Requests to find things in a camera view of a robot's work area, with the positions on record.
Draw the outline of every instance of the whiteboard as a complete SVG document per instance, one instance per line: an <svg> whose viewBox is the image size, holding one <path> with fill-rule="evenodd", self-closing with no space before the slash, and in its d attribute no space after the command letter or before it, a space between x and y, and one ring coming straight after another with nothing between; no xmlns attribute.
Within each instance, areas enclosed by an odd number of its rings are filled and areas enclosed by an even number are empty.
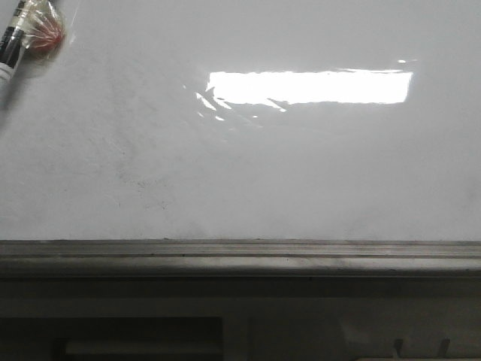
<svg viewBox="0 0 481 361"><path fill-rule="evenodd" d="M57 4L2 96L0 239L481 239L480 2Z"/></svg>

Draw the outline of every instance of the marker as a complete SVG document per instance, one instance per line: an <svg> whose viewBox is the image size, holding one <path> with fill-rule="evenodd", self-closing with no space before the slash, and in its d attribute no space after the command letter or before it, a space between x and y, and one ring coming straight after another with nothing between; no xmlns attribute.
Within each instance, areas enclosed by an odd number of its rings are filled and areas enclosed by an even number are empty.
<svg viewBox="0 0 481 361"><path fill-rule="evenodd" d="M32 0L19 2L10 25L0 41L0 89L14 76L25 53L23 39L29 32L29 12L35 5Z"/></svg>

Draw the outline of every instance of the white surface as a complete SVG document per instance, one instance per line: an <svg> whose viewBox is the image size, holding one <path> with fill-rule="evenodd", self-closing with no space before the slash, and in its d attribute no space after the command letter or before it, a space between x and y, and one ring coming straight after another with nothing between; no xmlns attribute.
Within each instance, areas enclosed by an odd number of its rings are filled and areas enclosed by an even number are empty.
<svg viewBox="0 0 481 361"><path fill-rule="evenodd" d="M481 239L481 2L59 6L3 99L0 238Z"/></svg>

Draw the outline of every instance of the black marker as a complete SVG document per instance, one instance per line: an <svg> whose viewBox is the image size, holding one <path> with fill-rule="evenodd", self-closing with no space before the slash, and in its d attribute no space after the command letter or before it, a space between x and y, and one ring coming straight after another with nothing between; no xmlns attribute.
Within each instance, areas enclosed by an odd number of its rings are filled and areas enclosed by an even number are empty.
<svg viewBox="0 0 481 361"><path fill-rule="evenodd" d="M25 53L23 39L30 30L29 12L35 0L19 2L9 27L0 41L0 89L14 76Z"/></svg>

